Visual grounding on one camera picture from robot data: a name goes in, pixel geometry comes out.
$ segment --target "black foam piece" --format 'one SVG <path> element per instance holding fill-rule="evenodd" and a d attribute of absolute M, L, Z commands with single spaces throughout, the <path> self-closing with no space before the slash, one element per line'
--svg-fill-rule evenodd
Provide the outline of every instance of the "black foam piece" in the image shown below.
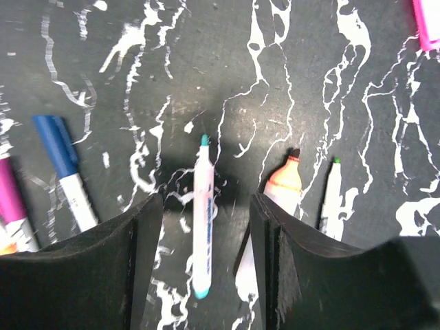
<path fill-rule="evenodd" d="M 139 329 L 161 225 L 153 195 L 39 252 L 0 257 L 0 329 Z"/>
<path fill-rule="evenodd" d="M 250 228 L 264 329 L 440 329 L 439 237 L 361 250 L 262 194 Z"/>

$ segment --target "marker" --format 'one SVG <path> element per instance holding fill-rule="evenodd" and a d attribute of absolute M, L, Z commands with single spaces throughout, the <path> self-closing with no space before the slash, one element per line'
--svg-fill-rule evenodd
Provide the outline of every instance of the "marker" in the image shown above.
<path fill-rule="evenodd" d="M 0 256 L 18 252 L 17 244 L 6 232 L 3 224 L 0 223 Z"/>
<path fill-rule="evenodd" d="M 335 162 L 331 166 L 329 177 L 327 179 L 327 187 L 325 190 L 324 203 L 321 210 L 321 221 L 319 230 L 328 237 L 333 237 L 334 230 L 329 225 L 329 219 L 336 219 L 339 216 L 340 192 L 341 192 L 341 161 L 335 158 Z"/>
<path fill-rule="evenodd" d="M 35 115 L 36 130 L 53 163 L 61 187 L 81 232 L 98 224 L 78 173 L 78 156 L 72 146 L 63 119 L 57 115 Z"/>
<path fill-rule="evenodd" d="M 5 231 L 16 242 L 18 251 L 36 252 L 39 245 L 26 217 L 8 158 L 8 154 L 0 157 L 0 214 L 6 222 Z"/>
<path fill-rule="evenodd" d="M 211 286 L 214 166 L 209 160 L 208 141 L 206 134 L 201 137 L 199 158 L 194 166 L 192 288 L 197 299 L 205 298 Z"/>
<path fill-rule="evenodd" d="M 412 0 L 423 51 L 440 49 L 440 2 L 438 0 Z"/>
<path fill-rule="evenodd" d="M 284 166 L 272 173 L 264 188 L 264 195 L 268 196 L 291 216 L 295 215 L 303 186 L 298 172 L 299 157 L 300 149 L 290 150 Z M 236 272 L 235 286 L 240 298 L 245 292 L 258 294 L 251 236 L 247 240 Z"/>

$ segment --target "pink highlighter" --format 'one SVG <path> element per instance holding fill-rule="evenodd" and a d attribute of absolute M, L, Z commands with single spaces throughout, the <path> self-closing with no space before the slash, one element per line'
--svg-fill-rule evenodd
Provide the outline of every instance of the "pink highlighter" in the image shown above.
<path fill-rule="evenodd" d="M 440 1 L 413 0 L 415 18 L 419 27 L 423 51 L 440 48 Z"/>
<path fill-rule="evenodd" d="M 0 156 L 0 215 L 6 222 L 6 232 L 16 242 L 19 252 L 39 250 L 15 184 L 8 155 Z"/>

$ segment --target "white pen body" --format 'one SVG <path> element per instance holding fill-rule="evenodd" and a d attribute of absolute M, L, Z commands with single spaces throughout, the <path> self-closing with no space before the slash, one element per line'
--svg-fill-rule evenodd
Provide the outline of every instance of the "white pen body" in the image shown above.
<path fill-rule="evenodd" d="M 213 198 L 214 166 L 199 158 L 194 170 L 192 218 L 192 287 L 198 299 L 205 298 L 211 286 Z"/>
<path fill-rule="evenodd" d="M 5 229 L 16 243 L 16 248 L 19 252 L 37 252 L 39 250 L 39 245 L 36 242 L 34 231 L 29 224 L 28 218 L 9 222 Z"/>
<path fill-rule="evenodd" d="M 327 179 L 324 203 L 321 210 L 320 231 L 327 234 L 329 219 L 337 220 L 340 207 L 340 192 L 342 184 L 341 164 L 333 163 Z"/>
<path fill-rule="evenodd" d="M 81 232 L 98 225 L 98 219 L 91 209 L 89 199 L 83 188 L 83 181 L 78 173 L 60 179 L 61 187 L 74 214 Z"/>

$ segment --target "blue marker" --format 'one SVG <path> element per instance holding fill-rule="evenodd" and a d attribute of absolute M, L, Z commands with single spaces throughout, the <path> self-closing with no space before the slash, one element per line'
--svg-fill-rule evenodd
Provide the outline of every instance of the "blue marker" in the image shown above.
<path fill-rule="evenodd" d="M 72 146 L 63 119 L 57 115 L 35 115 L 36 130 L 44 143 L 50 161 L 55 167 L 70 210 L 81 232 L 98 224 L 78 173 L 78 156 Z"/>
<path fill-rule="evenodd" d="M 209 160 L 208 136 L 203 135 L 194 166 L 192 214 L 192 288 L 197 299 L 205 298 L 211 286 L 213 198 L 214 166 Z"/>

